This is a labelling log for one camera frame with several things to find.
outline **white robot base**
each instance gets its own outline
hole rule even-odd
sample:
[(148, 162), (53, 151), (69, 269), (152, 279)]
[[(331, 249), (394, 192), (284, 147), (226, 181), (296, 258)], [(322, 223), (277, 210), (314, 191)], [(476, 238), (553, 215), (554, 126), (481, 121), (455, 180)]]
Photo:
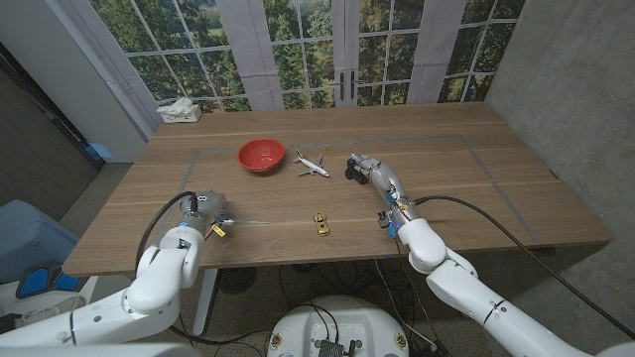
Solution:
[[(268, 357), (408, 356), (408, 340), (403, 328), (388, 312), (376, 305), (348, 296), (317, 297), (287, 313), (274, 327)], [(330, 312), (337, 322), (333, 323)], [(335, 343), (339, 330), (338, 343)]]

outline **white toy airplane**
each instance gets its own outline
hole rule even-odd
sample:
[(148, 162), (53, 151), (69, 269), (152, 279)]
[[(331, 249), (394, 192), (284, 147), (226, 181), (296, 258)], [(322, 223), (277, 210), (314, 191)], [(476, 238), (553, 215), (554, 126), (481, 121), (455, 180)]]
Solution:
[(314, 164), (310, 162), (309, 160), (305, 159), (305, 157), (303, 157), (302, 154), (300, 154), (300, 151), (296, 150), (296, 153), (298, 153), (298, 158), (294, 160), (294, 163), (303, 163), (307, 166), (307, 168), (309, 168), (305, 172), (298, 174), (298, 176), (302, 176), (306, 174), (311, 174), (315, 176), (316, 173), (318, 173), (328, 178), (328, 173), (326, 172), (325, 169), (321, 167), (321, 154), (319, 155), (319, 159), (317, 159), (316, 163)]

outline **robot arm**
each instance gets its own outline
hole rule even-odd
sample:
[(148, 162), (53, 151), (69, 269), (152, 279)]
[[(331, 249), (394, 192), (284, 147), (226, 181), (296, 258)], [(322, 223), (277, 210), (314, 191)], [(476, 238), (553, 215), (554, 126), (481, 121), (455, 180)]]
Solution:
[(75, 346), (120, 343), (170, 327), (181, 310), (180, 291), (196, 280), (207, 229), (223, 223), (225, 197), (211, 190), (196, 194), (198, 210), (183, 201), (181, 223), (148, 248), (132, 285), (74, 311), (0, 335), (0, 347)]
[(346, 177), (373, 181), (389, 206), (389, 211), (379, 213), (379, 224), (409, 246), (412, 267), (428, 275), (428, 286), (439, 299), (481, 324), (513, 356), (589, 356), (482, 283), (474, 267), (446, 247), (428, 221), (419, 217), (388, 165), (353, 154)]

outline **wooden table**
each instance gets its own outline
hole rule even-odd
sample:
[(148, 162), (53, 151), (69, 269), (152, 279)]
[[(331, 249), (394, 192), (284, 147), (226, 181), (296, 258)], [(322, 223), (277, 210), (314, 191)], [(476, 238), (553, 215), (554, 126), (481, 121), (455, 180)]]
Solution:
[[(238, 148), (259, 137), (287, 147), (280, 169), (265, 177), (236, 162)], [(310, 160), (323, 154), (330, 178), (298, 177), (305, 167), (291, 162), (295, 149)], [(141, 235), (159, 208), (177, 192), (205, 188), (226, 195), (237, 223), (205, 243), (203, 269), (392, 256), (395, 244), (377, 224), (386, 206), (375, 187), (344, 177), (353, 152), (389, 164), (411, 199), (465, 199), (530, 247), (608, 240), (599, 221), (484, 103), (240, 112), (161, 126), (63, 269), (73, 276), (132, 272)], [(318, 212), (327, 217), (326, 237), (313, 222)], [(419, 212), (457, 252), (514, 247), (453, 202), (427, 202)], [(158, 225), (152, 237), (176, 221)]]

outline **yellow toy car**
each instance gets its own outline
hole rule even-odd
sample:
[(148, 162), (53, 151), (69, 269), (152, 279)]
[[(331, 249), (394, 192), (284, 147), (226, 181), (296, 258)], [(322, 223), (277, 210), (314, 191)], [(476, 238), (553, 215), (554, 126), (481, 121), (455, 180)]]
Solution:
[(328, 231), (328, 225), (326, 224), (326, 216), (321, 213), (318, 213), (314, 217), (314, 221), (316, 222), (316, 225), (317, 225), (317, 234), (319, 234), (320, 236), (328, 235), (329, 231)]

